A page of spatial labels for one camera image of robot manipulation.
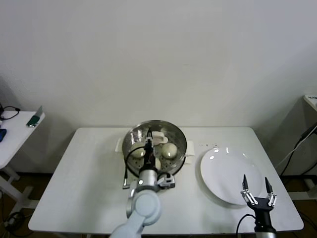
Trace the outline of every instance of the floor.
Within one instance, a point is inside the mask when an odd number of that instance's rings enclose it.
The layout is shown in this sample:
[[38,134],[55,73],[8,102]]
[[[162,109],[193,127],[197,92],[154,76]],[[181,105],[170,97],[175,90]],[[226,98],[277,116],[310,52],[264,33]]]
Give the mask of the floor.
[[[4,177],[5,179],[8,179],[5,174],[0,173],[0,176]],[[15,186],[18,190],[23,191],[23,189],[27,185],[32,185],[34,187],[33,192],[30,195],[31,199],[40,199],[41,195],[43,194],[48,182],[50,181],[51,175],[38,175],[38,174],[24,174],[21,175],[21,179],[19,181],[12,182],[12,185]],[[286,189],[288,191],[305,191],[307,190],[306,185],[301,181],[297,179],[291,180],[289,183],[286,184]],[[308,217],[312,219],[312,221],[317,224],[317,202],[316,201],[295,201],[294,202],[296,208],[298,211],[304,213]],[[8,197],[7,195],[4,196],[4,216],[7,217],[9,212],[14,206],[14,201]],[[31,215],[33,210],[27,210],[24,209],[23,213],[25,216]],[[25,234],[28,234],[30,230],[27,227],[28,219],[24,222],[22,227],[16,232],[16,235],[23,236]],[[5,232],[3,225],[0,226],[0,238],[8,237],[8,233],[5,234],[5,236],[2,236],[2,234]],[[29,238],[57,238],[56,235],[50,234],[50,233],[32,233]],[[92,236],[93,238],[106,238],[108,236]],[[142,237],[171,237],[171,236],[142,236]],[[177,236],[180,238],[193,238],[194,236]],[[197,236],[200,238],[234,238],[235,235],[222,235],[222,236]],[[251,235],[243,235],[242,237],[251,238],[255,237],[254,234]],[[316,238],[317,237],[317,231],[307,222],[305,222],[305,227],[302,231],[298,231],[295,233],[278,233],[278,238]]]

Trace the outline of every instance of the white table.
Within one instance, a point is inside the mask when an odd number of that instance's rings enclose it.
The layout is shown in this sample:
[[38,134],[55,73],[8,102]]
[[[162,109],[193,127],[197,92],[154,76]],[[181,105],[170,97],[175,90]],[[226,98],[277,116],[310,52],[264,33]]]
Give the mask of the white table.
[[[200,159],[214,146],[238,146],[248,153],[278,195],[271,212],[278,231],[304,227],[292,200],[252,129],[248,127],[183,127],[194,141],[195,156],[175,176],[176,187],[158,193],[162,216],[144,234],[231,234],[239,219],[253,213],[214,196],[200,178]],[[32,218],[29,228],[42,232],[110,234],[126,221],[128,191],[122,190],[123,155],[115,152],[128,128],[80,128],[72,138]],[[261,196],[266,196],[264,177]],[[254,232],[246,218],[242,233]]]
[[[14,114],[16,114],[16,112],[5,111],[1,116],[9,118]],[[21,193],[11,185],[13,180],[19,180],[20,177],[11,167],[8,166],[8,163],[15,153],[38,127],[29,128],[26,126],[26,123],[34,114],[35,112],[20,112],[14,118],[4,120],[1,125],[1,128],[7,129],[7,133],[2,142],[0,142],[0,169],[7,173],[10,178],[6,181],[4,178],[0,177],[0,189],[16,201],[12,213],[21,210],[21,208],[34,209],[38,204],[37,200],[28,199],[28,196],[32,191],[31,186],[26,187],[23,193]],[[44,117],[45,114],[43,113],[38,124],[41,123]]]

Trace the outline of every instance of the white plate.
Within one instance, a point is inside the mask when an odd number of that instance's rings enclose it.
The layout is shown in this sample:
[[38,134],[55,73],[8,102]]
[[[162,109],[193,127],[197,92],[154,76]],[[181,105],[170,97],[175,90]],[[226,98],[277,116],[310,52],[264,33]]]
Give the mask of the white plate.
[[246,204],[240,193],[243,175],[246,175],[249,190],[254,197],[259,196],[264,183],[264,177],[251,158],[232,147],[209,150],[202,158],[200,170],[209,190],[232,204]]

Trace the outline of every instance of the white wall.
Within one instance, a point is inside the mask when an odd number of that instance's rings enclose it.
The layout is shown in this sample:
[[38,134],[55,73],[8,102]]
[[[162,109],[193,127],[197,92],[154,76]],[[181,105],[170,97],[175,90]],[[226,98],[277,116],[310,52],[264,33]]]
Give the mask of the white wall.
[[148,119],[252,126],[269,145],[299,98],[317,92],[316,9],[315,0],[2,0],[0,99],[47,115],[14,167],[52,172],[76,128]]

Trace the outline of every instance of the stainless steel bowl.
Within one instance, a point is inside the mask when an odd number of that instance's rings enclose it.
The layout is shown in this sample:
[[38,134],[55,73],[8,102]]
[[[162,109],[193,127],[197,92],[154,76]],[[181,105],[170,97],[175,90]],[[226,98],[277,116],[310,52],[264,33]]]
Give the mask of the stainless steel bowl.
[[[122,142],[124,157],[126,158],[134,143],[145,142],[149,128],[151,128],[152,131],[163,132],[168,138],[168,142],[176,145],[177,154],[173,159],[166,159],[161,155],[162,145],[154,146],[154,156],[161,162],[161,170],[159,173],[168,172],[172,175],[176,174],[185,162],[187,142],[184,133],[177,126],[167,121],[145,121],[129,130]],[[138,177],[139,170],[143,166],[143,158],[138,159],[130,156],[128,158],[127,165],[129,171]]]

